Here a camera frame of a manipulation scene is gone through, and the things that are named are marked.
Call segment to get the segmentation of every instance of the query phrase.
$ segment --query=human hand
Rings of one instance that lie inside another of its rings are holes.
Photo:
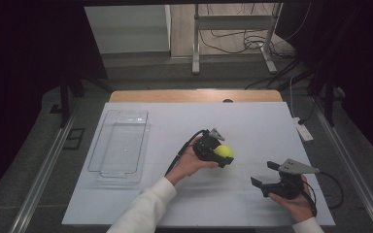
[[[186,176],[193,175],[201,168],[215,168],[219,166],[217,162],[202,161],[196,156],[192,147],[199,138],[200,137],[196,137],[190,142],[177,164],[175,164],[174,168],[165,176],[172,185],[177,184],[178,181]]]
[[[304,182],[304,191],[308,195],[310,195],[310,189],[308,188],[308,185],[306,184],[307,178],[305,178],[304,175],[301,175],[301,178],[302,178],[302,181]],[[295,197],[292,200],[288,200],[272,192],[270,192],[268,196],[273,201],[275,201],[276,203],[286,208],[296,223],[313,217],[310,203],[301,194],[299,194],[297,197]]]

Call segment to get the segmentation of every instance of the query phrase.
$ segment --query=yellow ball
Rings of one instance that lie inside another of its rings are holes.
[[[214,149],[214,153],[221,157],[233,157],[234,153],[232,152],[232,148],[227,145],[219,145],[217,148]]]

